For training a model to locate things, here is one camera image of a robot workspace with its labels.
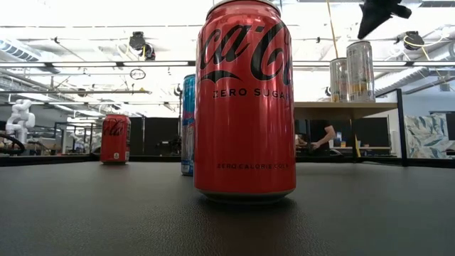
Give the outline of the Celsius Tropical Vibe can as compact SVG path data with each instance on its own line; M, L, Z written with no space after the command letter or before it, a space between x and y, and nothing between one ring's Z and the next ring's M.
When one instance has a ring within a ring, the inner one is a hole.
M368 41L358 41L346 49L348 100L374 102L373 52Z

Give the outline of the white Celsius can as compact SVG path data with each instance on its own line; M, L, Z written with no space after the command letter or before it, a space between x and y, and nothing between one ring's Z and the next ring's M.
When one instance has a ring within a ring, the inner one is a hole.
M347 59L336 58L330 62L330 91L332 102L347 102Z

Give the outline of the red Coca-Cola Zero can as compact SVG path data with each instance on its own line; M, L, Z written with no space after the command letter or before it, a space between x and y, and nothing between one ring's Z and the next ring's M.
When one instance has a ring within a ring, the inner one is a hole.
M296 187L291 34L269 0L222 0L196 59L194 185L213 201L274 202Z
M102 123L100 161L126 164L129 160L131 122L123 114L109 114Z

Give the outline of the blue Red Bull can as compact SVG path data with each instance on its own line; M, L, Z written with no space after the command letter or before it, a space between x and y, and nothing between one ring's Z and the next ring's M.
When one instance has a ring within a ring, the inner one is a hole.
M181 172L186 176L194 173L195 84L195 74L184 77L181 105Z

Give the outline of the wooden shelf black legs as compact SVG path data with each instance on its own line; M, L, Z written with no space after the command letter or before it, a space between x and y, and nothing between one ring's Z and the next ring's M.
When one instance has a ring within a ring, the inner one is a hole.
M394 89L379 94L379 98L385 98L385 102L297 102L294 104L294 116L296 119L340 119L349 120L351 126L351 138L356 139L356 126L354 121L374 114L382 114L387 111L397 112L398 133L400 138L400 157L369 157L361 156L358 143L354 143L351 156L326 157L315 159L315 163L364 163L367 161L378 164L398 164L403 167L410 165L407 152L407 139L405 132L405 115L403 109L403 97L401 89Z

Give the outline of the leaf-pattern cloth panel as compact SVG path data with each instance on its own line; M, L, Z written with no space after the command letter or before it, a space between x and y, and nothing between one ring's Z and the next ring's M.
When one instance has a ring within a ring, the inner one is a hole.
M405 116L409 157L412 159L449 159L451 145L445 114Z

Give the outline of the person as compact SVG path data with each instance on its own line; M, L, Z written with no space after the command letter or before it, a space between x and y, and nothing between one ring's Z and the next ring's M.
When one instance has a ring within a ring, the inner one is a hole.
M307 134L297 137L296 149L307 156L329 156L329 141L336 136L333 125L326 119L310 119Z

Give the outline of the black metal stand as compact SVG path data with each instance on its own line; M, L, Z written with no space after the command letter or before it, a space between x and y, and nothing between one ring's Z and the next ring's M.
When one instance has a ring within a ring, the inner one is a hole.
M176 146L177 146L177 152L181 154L181 141L182 141L182 136L181 136L181 126L182 126L182 97L183 97L183 91L180 87L179 84L177 84L177 87L174 88L173 91L174 95L178 97L178 135L176 138Z

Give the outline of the black room partition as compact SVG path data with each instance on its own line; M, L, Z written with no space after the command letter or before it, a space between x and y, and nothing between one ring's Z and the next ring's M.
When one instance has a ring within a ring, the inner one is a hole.
M178 118L131 117L132 156L179 156L176 146Z

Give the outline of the long ceiling light bar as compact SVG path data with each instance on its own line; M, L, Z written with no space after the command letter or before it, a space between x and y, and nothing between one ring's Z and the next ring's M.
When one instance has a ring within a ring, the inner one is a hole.
M0 62L0 68L118 68L195 66L192 60L126 62ZM455 67L455 61L373 61L374 67Z

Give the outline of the gray ceiling pipe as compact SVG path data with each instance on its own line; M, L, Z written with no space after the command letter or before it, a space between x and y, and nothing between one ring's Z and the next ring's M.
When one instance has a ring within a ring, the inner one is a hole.
M63 94L81 94L81 95L90 95L90 94L152 94L153 92L148 90L46 90L46 91L20 91L20 90L0 90L0 95L9 95L9 94L52 94L52 95L63 95Z

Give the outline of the black aluminium table frame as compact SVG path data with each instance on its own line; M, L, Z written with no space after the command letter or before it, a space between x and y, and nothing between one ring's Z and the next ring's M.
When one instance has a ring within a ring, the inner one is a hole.
M131 156L131 162L180 162L179 156ZM296 163L367 163L373 162L382 165L393 166L418 166L431 168L455 169L455 159L399 159L392 157L352 157L352 156L330 156L330 157L307 157L298 156ZM43 164L69 164L77 162L99 161L99 156L90 155L68 155L68 156L0 156L0 167L4 166L29 166Z

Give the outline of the white ceiling air duct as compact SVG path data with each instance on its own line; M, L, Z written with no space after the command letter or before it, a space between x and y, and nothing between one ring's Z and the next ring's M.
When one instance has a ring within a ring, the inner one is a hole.
M0 38L0 52L23 62L38 62L41 54L27 45L12 41L7 38Z

